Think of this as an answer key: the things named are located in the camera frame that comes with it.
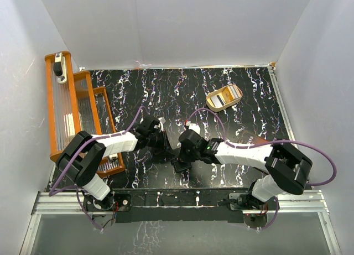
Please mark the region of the blue credit card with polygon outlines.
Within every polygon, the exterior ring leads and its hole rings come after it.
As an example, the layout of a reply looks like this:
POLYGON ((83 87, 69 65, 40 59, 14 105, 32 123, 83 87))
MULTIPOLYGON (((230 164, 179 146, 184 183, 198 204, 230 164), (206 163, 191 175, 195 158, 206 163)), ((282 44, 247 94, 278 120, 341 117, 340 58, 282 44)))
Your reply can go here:
POLYGON ((192 168, 192 165, 191 163, 189 162, 184 162, 182 161, 181 159, 179 158, 173 158, 171 161, 170 161, 171 165, 173 166, 174 168, 174 171, 176 173, 183 173, 189 169, 192 168))

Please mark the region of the white magnetic stripe card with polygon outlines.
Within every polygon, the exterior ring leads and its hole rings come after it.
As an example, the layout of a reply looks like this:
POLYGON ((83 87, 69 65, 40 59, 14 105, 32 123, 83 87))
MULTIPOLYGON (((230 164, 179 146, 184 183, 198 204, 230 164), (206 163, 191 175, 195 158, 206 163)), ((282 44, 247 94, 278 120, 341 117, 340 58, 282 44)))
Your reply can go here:
POLYGON ((223 98, 220 95, 214 95, 211 97, 211 101, 215 108, 221 108, 225 105, 223 98))

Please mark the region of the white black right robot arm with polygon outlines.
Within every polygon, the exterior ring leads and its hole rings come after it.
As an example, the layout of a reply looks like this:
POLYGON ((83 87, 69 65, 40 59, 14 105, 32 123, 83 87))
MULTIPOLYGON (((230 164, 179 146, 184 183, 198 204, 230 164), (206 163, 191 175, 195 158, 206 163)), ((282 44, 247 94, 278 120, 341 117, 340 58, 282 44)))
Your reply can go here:
POLYGON ((237 209, 260 209, 266 202, 284 192, 301 195, 312 161, 287 141, 248 146, 220 138, 206 140, 187 129, 179 137, 179 154, 171 160, 175 172, 182 173, 195 161, 206 164, 251 166, 267 175, 254 181, 245 194, 230 199, 237 209))

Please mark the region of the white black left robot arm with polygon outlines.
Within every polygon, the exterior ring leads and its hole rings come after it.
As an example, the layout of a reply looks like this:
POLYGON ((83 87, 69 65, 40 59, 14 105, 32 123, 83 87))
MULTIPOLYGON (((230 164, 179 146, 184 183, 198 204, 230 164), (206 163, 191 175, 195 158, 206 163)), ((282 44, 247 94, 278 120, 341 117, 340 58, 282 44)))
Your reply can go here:
POLYGON ((81 131, 57 158, 55 164, 62 174, 83 188, 102 210, 114 204, 111 189, 97 174, 103 158, 122 152, 134 152, 146 147, 163 153, 170 145, 163 128, 165 119, 147 115, 129 130, 93 136, 81 131))

